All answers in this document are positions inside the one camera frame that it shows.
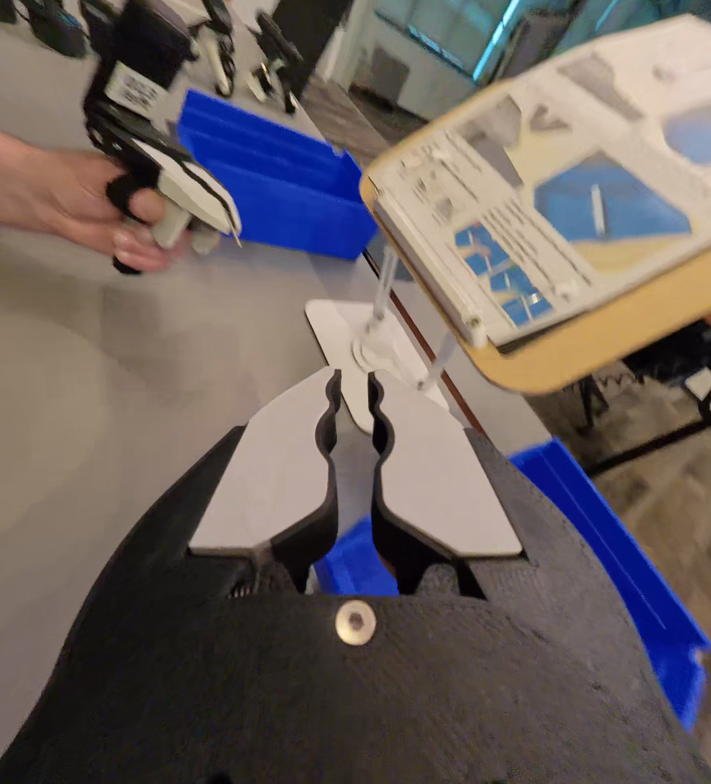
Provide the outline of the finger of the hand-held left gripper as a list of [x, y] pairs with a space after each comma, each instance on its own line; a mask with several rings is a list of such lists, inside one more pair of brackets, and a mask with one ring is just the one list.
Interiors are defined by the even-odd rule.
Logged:
[[238, 208], [232, 195], [207, 170], [195, 163], [161, 169], [158, 191], [165, 200], [163, 218], [158, 222], [159, 238], [180, 238], [193, 221], [200, 224], [198, 234], [211, 230], [231, 235], [228, 211]]
[[183, 146], [154, 144], [141, 139], [130, 139], [131, 169], [172, 169], [184, 168], [195, 163], [194, 157]]

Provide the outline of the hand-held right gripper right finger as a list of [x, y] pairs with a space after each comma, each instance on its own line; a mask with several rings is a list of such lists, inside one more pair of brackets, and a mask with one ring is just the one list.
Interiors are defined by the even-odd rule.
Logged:
[[385, 370], [368, 377], [375, 467], [373, 541], [388, 561], [412, 548], [443, 560], [523, 552], [465, 428], [448, 409]]

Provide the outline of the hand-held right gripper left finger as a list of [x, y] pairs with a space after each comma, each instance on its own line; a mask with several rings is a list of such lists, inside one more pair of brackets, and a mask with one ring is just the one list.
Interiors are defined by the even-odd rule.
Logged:
[[332, 452], [341, 371], [325, 367], [254, 414], [189, 541], [194, 555], [322, 557], [338, 534]]

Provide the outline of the blue plastic bin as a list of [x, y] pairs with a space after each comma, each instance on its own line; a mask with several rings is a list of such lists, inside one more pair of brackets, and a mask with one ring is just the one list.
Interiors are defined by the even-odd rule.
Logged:
[[[566, 447], [556, 438], [509, 457], [574, 525], [599, 558], [631, 615], [655, 676], [683, 727], [693, 731], [706, 688], [706, 637], [633, 535]], [[314, 564], [323, 593], [397, 596], [396, 580], [380, 562], [370, 516], [340, 535]]]
[[176, 128], [231, 194], [242, 240], [355, 261], [378, 232], [350, 152], [193, 89]]

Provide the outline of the person's left hand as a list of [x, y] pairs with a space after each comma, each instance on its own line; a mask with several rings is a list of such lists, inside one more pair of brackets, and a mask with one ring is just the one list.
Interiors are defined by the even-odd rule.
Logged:
[[141, 272], [164, 270], [178, 251], [162, 249], [150, 232], [163, 218], [163, 200], [136, 191], [128, 223], [107, 197], [123, 174], [104, 154], [46, 150], [0, 132], [0, 228], [62, 238]]

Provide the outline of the white document stand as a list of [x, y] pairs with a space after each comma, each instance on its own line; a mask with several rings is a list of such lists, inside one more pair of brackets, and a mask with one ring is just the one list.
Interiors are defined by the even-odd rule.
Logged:
[[[507, 84], [509, 79], [484, 90]], [[480, 349], [468, 345], [375, 216], [375, 189], [370, 180], [371, 169], [396, 158], [409, 146], [409, 140], [428, 135], [446, 115], [382, 154], [361, 179], [360, 195], [386, 240], [384, 259], [388, 268], [380, 274], [373, 303], [314, 299], [305, 306], [305, 315], [327, 363], [341, 370], [341, 393], [361, 430], [368, 434], [372, 430], [367, 393], [367, 375], [371, 372], [385, 370], [445, 405], [436, 388], [437, 379], [451, 346], [459, 344], [493, 385], [520, 394], [546, 394], [711, 312], [709, 249], [601, 307], [525, 340]]]

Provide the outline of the printed instruction sheet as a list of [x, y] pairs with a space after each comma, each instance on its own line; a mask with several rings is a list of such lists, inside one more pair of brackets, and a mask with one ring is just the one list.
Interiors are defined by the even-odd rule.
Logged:
[[471, 347], [601, 307], [711, 249], [711, 24], [677, 16], [547, 60], [370, 180]]

